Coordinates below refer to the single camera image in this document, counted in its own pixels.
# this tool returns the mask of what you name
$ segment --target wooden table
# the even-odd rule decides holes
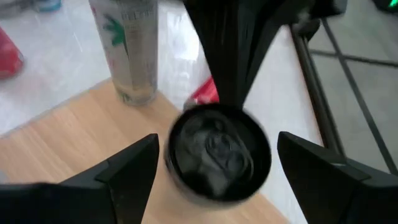
[[[0,139],[0,170],[8,182],[61,182],[136,142],[158,133],[164,145],[177,109],[162,95],[147,106],[122,104],[106,81]],[[162,160],[143,223],[286,223],[263,196],[223,210],[186,201]]]

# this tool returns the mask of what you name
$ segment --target black metal frame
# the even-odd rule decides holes
[[[322,23],[325,27],[326,33],[328,34],[331,43],[333,44],[333,48],[336,50],[336,53],[328,53],[319,50],[309,50],[308,49],[308,42],[305,36],[300,35],[293,27],[291,27],[292,38],[294,40],[294,44],[296,47],[298,59],[300,60],[300,64],[302,67],[303,75],[305,78],[305,82],[307,84],[308,92],[311,97],[312,106],[314,109],[314,113],[318,122],[318,126],[320,128],[321,136],[325,147],[329,149],[333,149],[337,153],[344,155],[345,152],[343,149],[343,145],[341,143],[339,134],[336,130],[335,121],[331,115],[330,107],[326,100],[325,92],[323,91],[322,84],[319,81],[317,70],[315,68],[314,62],[312,60],[311,54],[322,55],[326,57],[333,57],[338,59],[345,75],[348,79],[349,85],[352,88],[356,100],[363,112],[365,120],[372,132],[372,135],[379,147],[380,153],[384,158],[384,161],[390,171],[391,174],[398,175],[397,167],[392,160],[392,157],[387,149],[386,143],[384,142],[379,129],[366,105],[366,102],[356,84],[355,79],[347,65],[346,60],[353,60],[362,63],[370,63],[375,65],[383,65],[389,67],[398,67],[396,62],[389,62],[389,61],[382,61],[382,60],[370,60],[367,58],[343,55],[337,41],[328,25],[326,19],[322,19]]]
[[[336,130],[336,124],[331,115],[329,104],[326,100],[325,92],[320,84],[314,62],[308,51],[307,40],[296,33],[292,26],[290,26],[290,32],[292,34],[298,60],[301,64],[305,83],[310,94],[323,145],[328,149],[334,150],[339,155],[346,157],[341,139]]]

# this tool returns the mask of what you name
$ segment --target red object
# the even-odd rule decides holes
[[[199,87],[185,102],[184,109],[193,105],[202,105],[207,103],[218,103],[218,93],[213,78],[209,78],[206,82]]]
[[[0,28],[0,78],[16,75],[24,64],[24,58],[17,46]]]

